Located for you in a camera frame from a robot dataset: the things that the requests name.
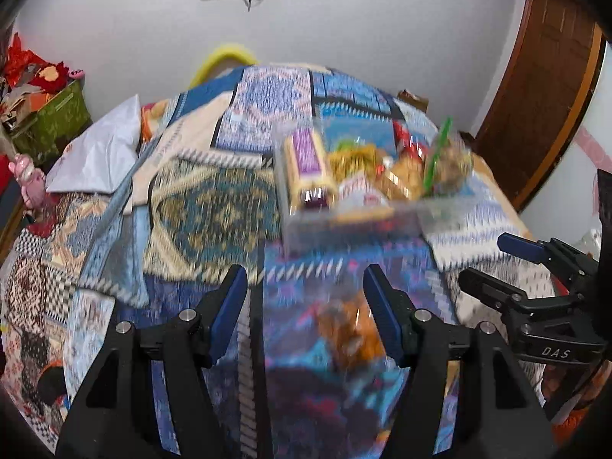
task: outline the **stuffed toy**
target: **stuffed toy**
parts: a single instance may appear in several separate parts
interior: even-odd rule
[[[48,64],[41,67],[30,84],[39,86],[45,93],[57,93],[68,82],[68,67],[63,62],[57,65]]]
[[[41,209],[47,197],[45,173],[35,168],[32,158],[24,153],[18,153],[15,162],[8,164],[8,169],[21,187],[21,196],[26,207]]]

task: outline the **pillow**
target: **pillow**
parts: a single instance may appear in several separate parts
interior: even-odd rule
[[[137,159],[138,95],[95,122],[66,146],[47,174],[47,191],[113,193]]]

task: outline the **plastic storage box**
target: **plastic storage box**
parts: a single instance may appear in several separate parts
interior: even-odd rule
[[[413,202],[394,200],[389,206],[368,207],[349,213],[341,213],[332,208],[302,210],[291,214],[283,142],[297,127],[297,124],[277,124],[273,127],[278,209],[282,220],[283,247],[288,256],[301,255],[315,249],[418,236],[424,226],[431,227],[435,224],[438,228],[445,223],[456,222],[482,199],[478,185],[473,178],[468,178],[460,192],[453,196],[423,198]],[[326,131],[333,133],[334,139],[339,137],[338,133],[347,132],[348,136],[354,137],[356,133],[361,132],[369,137],[368,142],[376,142],[377,146],[380,146],[382,142],[371,139],[372,133],[375,133],[374,137],[378,137],[378,132],[373,130],[392,130],[391,121],[386,125],[380,121],[356,119],[327,119],[315,128],[322,134],[327,149],[329,146]],[[435,131],[418,134],[430,141]]]

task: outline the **patterned blanket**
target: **patterned blanket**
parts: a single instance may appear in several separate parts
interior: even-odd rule
[[[214,109],[205,110],[219,99],[222,100],[219,105],[229,102],[229,106],[225,103],[218,115]],[[450,274],[453,270],[446,263],[442,265],[443,256],[454,255],[444,249],[449,242],[443,239],[445,231],[440,234],[435,230],[428,235],[432,249],[422,240],[412,240],[340,252],[315,252],[295,263],[285,259],[278,243],[271,241],[276,227],[273,220],[262,225],[274,214],[267,207],[271,189],[265,177],[241,181],[251,195],[244,202],[228,193],[228,188],[236,183],[236,168],[253,175],[263,174],[273,165],[271,129],[275,122],[310,124],[313,119],[330,117],[369,119],[382,130],[391,130],[392,120],[398,119],[425,137],[431,138],[436,133],[435,125],[422,112],[351,76],[320,68],[238,68],[170,100],[159,135],[143,148],[112,199],[104,203],[106,211],[102,216],[96,213],[101,202],[85,199],[79,209],[85,205],[89,213],[85,215],[82,209],[76,224],[72,220],[65,233],[53,235],[60,245],[41,244],[30,238],[19,240],[24,244],[35,242],[30,245],[33,250],[30,255],[18,252],[15,247],[8,282],[13,276],[27,277],[31,286],[20,297],[16,292],[6,295],[11,324],[27,327],[25,331],[11,328],[7,334],[12,352],[19,354],[12,357],[11,374],[21,375],[18,384],[14,377],[9,382],[13,385],[13,397],[21,395],[24,400],[25,389],[33,402],[28,392],[35,388],[37,371],[42,369],[45,359],[57,355],[33,360],[38,354],[50,354],[47,325],[52,317],[47,310],[60,319],[62,329],[67,328],[63,333],[63,364],[68,396],[73,398],[102,346],[116,299],[120,302],[120,319],[129,319],[139,327],[158,324],[186,306],[195,305],[215,287],[225,265],[238,260],[250,267],[249,301],[227,355],[217,367],[206,372],[211,400],[231,450],[237,457],[240,454],[256,457],[258,444],[268,441],[267,446],[278,457],[288,459],[314,455],[378,457],[384,440],[377,440],[376,431],[388,426],[406,372],[384,363],[353,379],[342,380],[329,372],[329,355],[313,330],[311,307],[324,299],[343,298],[347,289],[355,293],[363,268],[378,262],[384,265],[394,286],[405,290],[416,305],[426,306],[445,321],[454,322],[446,281],[439,273],[443,270]],[[202,133],[197,150],[190,146],[193,139],[186,136],[187,124],[194,120]],[[209,145],[200,147],[201,142]],[[255,155],[257,162],[253,165],[251,159],[245,163],[247,159],[237,152]],[[136,201],[132,208],[129,202],[133,193],[138,193],[139,198],[149,194],[149,205],[138,205],[140,201]],[[203,205],[210,209],[223,206],[221,214],[229,216],[229,220],[214,221],[213,214],[206,212],[200,215],[198,209]],[[249,220],[252,218],[249,209],[262,213],[256,220]],[[503,221],[503,216],[498,216],[492,207],[491,210],[487,215]],[[196,226],[198,215],[201,222]],[[66,221],[67,217],[58,226],[63,227]],[[81,221],[87,223],[79,226]],[[486,254],[479,251],[474,240],[465,239],[469,232],[459,226],[454,230],[455,241],[463,240],[461,260],[477,263]],[[234,246],[236,240],[241,250]],[[211,257],[207,252],[213,242],[215,253]],[[65,253],[66,247],[71,254]],[[36,264],[39,271],[26,274]],[[207,275],[206,270],[216,275]],[[49,288],[49,278],[56,278],[55,283],[62,285],[60,289],[68,291],[67,308],[48,307],[45,288]],[[32,293],[40,290],[43,293],[38,297]],[[35,312],[20,310],[19,305],[25,303],[37,306]],[[57,300],[54,303],[65,305]],[[287,336],[279,337],[281,332],[287,332]],[[295,343],[279,343],[287,340],[290,333],[300,333],[295,336]],[[36,345],[32,336],[48,337],[48,346],[44,342]],[[62,343],[54,346],[56,352],[60,351]],[[264,359],[257,359],[259,349]],[[27,361],[21,353],[26,354]],[[164,448],[177,452],[168,419],[163,368],[159,365],[154,367],[153,378],[161,441]],[[263,402],[255,397],[261,378],[269,382]],[[320,388],[325,388],[325,395]],[[456,388],[445,401],[437,451],[450,444],[455,397]],[[51,423],[51,417],[45,415],[50,411],[43,406],[36,408],[44,419],[41,422]],[[264,413],[259,412],[262,406]],[[351,410],[358,410],[359,418],[352,418]],[[256,431],[261,429],[258,420],[267,413],[269,432],[258,436]],[[304,428],[306,416],[308,426]],[[60,420],[57,415],[54,419],[53,429],[57,431]],[[347,437],[342,444],[334,441],[339,433]]]
[[[2,385],[32,429],[53,452],[63,405],[43,403],[36,391],[42,370],[62,360],[67,320],[91,236],[106,209],[105,197],[70,193],[59,199],[50,236],[21,231],[0,271]]]

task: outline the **red fabric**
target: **red fabric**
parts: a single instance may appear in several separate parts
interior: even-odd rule
[[[556,276],[550,275],[550,279],[553,281],[553,286],[555,287],[558,296],[567,297],[570,294],[567,291],[567,288],[563,286],[563,283],[561,283]]]
[[[0,378],[4,374],[4,368],[6,367],[6,355],[2,349],[2,338],[0,337]]]
[[[589,408],[572,411],[563,423],[553,425],[553,436],[558,447],[562,446],[573,435],[588,411]]]
[[[47,64],[47,62],[33,53],[32,50],[22,50],[19,33],[15,33],[15,36],[13,37],[13,44],[8,47],[6,64],[4,65],[4,77],[11,88],[17,86],[23,70],[30,63],[36,63],[39,65]]]
[[[57,69],[57,79],[55,81],[47,81],[47,79],[41,76],[41,72],[45,69],[43,67],[38,71],[34,79],[30,81],[30,84],[40,86],[46,93],[57,93],[63,90],[68,82],[68,67],[66,67],[63,62],[60,62],[56,66],[49,64],[47,67],[55,67]]]
[[[8,157],[6,155],[0,155],[0,195],[4,193],[8,182],[13,177],[13,174],[8,169]]]
[[[44,205],[41,220],[28,226],[28,231],[30,231],[30,233],[42,238],[48,238],[51,236],[51,232],[53,231],[53,228],[55,228],[56,224],[55,208],[57,207],[59,201],[59,194],[47,193],[47,201]]]

